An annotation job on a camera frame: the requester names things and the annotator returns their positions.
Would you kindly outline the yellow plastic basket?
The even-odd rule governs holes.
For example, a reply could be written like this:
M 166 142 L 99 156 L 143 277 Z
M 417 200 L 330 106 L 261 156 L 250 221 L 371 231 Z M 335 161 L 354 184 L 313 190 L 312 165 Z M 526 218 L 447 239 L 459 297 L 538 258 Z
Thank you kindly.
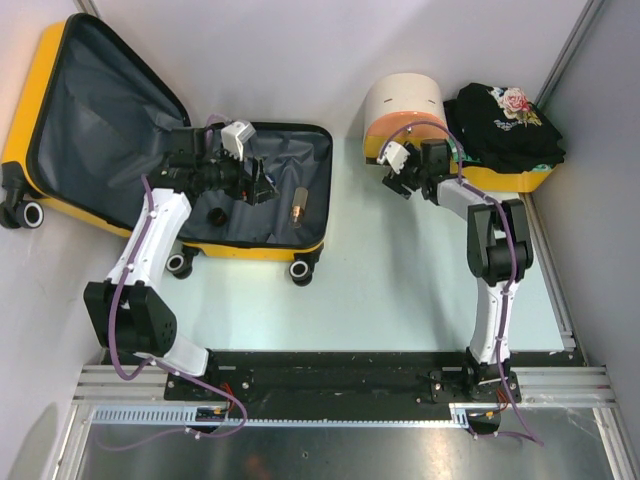
M 484 191 L 532 193 L 555 170 L 550 172 L 529 172 L 521 174 L 499 174 L 489 169 L 462 168 L 462 176 L 474 187 Z

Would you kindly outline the white pastel mini drawer cabinet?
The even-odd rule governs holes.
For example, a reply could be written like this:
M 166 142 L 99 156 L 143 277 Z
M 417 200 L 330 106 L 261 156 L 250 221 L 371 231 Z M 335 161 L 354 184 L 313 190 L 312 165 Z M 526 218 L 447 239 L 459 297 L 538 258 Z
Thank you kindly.
M 425 139 L 448 135 L 443 98 L 438 83 L 418 73 L 396 73 L 377 80 L 364 101 L 363 154 L 375 164 L 388 139 L 418 146 Z

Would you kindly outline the frosted gold spray bottle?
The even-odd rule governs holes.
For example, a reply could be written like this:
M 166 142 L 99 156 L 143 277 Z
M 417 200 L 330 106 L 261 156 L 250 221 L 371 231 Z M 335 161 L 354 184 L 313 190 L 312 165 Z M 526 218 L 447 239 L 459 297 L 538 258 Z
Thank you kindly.
M 291 207 L 291 226 L 299 228 L 306 211 L 308 200 L 308 190 L 305 187 L 297 187 L 292 201 Z

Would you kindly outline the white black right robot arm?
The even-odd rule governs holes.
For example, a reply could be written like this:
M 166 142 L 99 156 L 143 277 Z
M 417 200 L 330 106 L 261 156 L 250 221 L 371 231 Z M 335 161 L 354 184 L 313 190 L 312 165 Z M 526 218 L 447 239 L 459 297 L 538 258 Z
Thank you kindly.
M 469 399 L 484 401 L 509 374 L 513 302 L 534 251 L 523 202 L 500 201 L 452 174 L 450 156 L 445 140 L 424 140 L 419 147 L 389 141 L 377 162 L 390 168 L 383 184 L 395 193 L 409 198 L 419 191 L 466 222 L 466 259 L 477 280 L 476 321 L 454 384 Z

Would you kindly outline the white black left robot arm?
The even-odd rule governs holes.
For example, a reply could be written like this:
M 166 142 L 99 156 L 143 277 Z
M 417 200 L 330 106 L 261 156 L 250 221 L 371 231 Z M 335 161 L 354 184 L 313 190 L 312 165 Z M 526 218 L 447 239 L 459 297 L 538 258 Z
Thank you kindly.
M 128 353 L 144 365 L 155 363 L 186 377 L 197 398 L 214 397 L 221 376 L 209 368 L 206 348 L 186 338 L 159 293 L 171 251 L 197 200 L 222 191 L 233 200 L 257 205 L 278 191 L 259 158 L 245 146 L 256 130 L 248 121 L 222 127 L 215 149 L 212 126 L 179 128 L 158 166 L 141 177 L 144 197 L 139 218 L 119 260 L 102 282 L 90 282 L 83 298 L 99 341 L 123 379 L 133 379 L 118 358 Z

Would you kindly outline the small dark brown jar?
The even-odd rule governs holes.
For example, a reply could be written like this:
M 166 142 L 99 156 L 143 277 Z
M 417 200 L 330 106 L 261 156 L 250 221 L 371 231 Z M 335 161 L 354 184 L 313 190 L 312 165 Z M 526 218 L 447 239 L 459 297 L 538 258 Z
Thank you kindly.
M 219 228 L 226 224 L 228 215 L 222 208 L 216 207 L 208 212 L 207 220 L 212 226 Z

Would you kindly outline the yellow Pikachu suitcase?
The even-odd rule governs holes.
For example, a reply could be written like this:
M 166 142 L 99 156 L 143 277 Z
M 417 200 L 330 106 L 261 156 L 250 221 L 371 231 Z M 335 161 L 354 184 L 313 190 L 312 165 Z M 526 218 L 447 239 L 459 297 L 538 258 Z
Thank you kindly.
M 75 14 L 43 33 L 23 88 L 1 160 L 1 224 L 36 229 L 42 205 L 117 234 L 132 233 L 144 197 L 143 174 L 158 166 L 169 135 L 212 126 L 213 147 L 233 121 L 191 123 L 174 92 L 108 25 Z M 300 286 L 312 280 L 327 230 L 333 139 L 304 123 L 250 122 L 256 133 L 247 158 L 260 157 L 276 181 L 278 198 L 251 206 L 222 191 L 194 205 L 164 271 L 183 279 L 195 256 L 254 258 L 289 263 Z M 291 226 L 297 187 L 308 190 L 299 228 Z M 207 220 L 216 207 L 228 221 Z

